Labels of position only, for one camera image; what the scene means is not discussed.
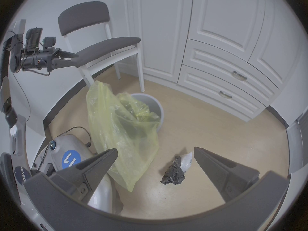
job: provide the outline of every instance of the logo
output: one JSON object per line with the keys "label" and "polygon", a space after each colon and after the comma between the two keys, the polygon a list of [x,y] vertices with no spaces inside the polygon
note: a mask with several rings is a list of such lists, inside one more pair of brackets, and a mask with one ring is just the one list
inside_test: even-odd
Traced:
{"label": "logo", "polygon": [[31,177],[29,171],[26,170],[24,167],[20,167],[20,166],[17,166],[14,169],[14,174],[15,174],[17,181],[21,185],[23,185],[23,183]]}
{"label": "logo", "polygon": [[74,164],[81,162],[79,153],[75,150],[69,150],[62,157],[62,168],[71,167]]}

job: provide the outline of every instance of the drawer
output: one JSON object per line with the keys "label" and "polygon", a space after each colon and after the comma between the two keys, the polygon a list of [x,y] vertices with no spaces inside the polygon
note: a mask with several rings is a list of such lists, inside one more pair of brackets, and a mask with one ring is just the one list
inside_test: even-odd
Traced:
{"label": "drawer", "polygon": [[188,39],[183,64],[217,76],[269,106],[280,90],[259,70],[222,49]]}
{"label": "drawer", "polygon": [[256,117],[266,107],[240,88],[206,72],[182,65],[178,85],[202,96],[195,96],[244,121]]}

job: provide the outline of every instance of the chair backrest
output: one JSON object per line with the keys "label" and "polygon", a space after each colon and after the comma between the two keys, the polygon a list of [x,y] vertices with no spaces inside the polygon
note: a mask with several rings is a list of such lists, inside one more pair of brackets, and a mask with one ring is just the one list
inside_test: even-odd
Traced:
{"label": "chair backrest", "polygon": [[109,21],[109,11],[106,3],[93,1],[83,2],[64,10],[58,17],[61,35],[83,27]]}

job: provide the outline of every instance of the gray chair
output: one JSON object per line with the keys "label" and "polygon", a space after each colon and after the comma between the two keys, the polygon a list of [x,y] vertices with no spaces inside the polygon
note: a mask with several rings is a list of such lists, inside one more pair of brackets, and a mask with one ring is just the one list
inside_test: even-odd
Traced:
{"label": "gray chair", "polygon": [[[68,33],[99,23],[104,23],[105,25],[105,31],[108,39],[97,44],[93,44],[77,52],[79,57],[74,58],[74,60],[77,61],[76,67],[79,69],[88,87],[94,83],[94,80],[88,70],[88,67],[90,67],[89,62],[110,53],[110,57],[100,62],[100,68],[103,69],[111,64],[114,64],[117,77],[120,79],[120,72],[116,63],[124,58],[136,54],[140,89],[142,92],[144,92],[140,46],[141,39],[138,37],[112,38],[108,24],[109,21],[110,18],[108,7],[104,2],[99,1],[76,4],[63,11],[58,18],[61,35],[64,37],[67,47],[71,52],[73,52],[73,50],[67,37]],[[120,53],[113,54],[115,50],[119,50],[128,46],[134,47]]]}

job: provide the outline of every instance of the crumpled trash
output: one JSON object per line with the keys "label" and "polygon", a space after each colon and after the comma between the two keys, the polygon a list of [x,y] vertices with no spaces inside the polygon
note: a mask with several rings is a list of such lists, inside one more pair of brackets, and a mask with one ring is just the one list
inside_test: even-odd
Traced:
{"label": "crumpled trash", "polygon": [[161,183],[167,185],[173,183],[174,185],[179,185],[185,179],[185,173],[190,168],[193,161],[193,152],[185,154],[183,156],[175,156],[175,160],[169,166],[165,175],[161,179]]}
{"label": "crumpled trash", "polygon": [[99,81],[87,93],[87,109],[97,152],[118,149],[108,174],[131,192],[159,149],[160,117],[128,93],[115,96],[108,84]]}

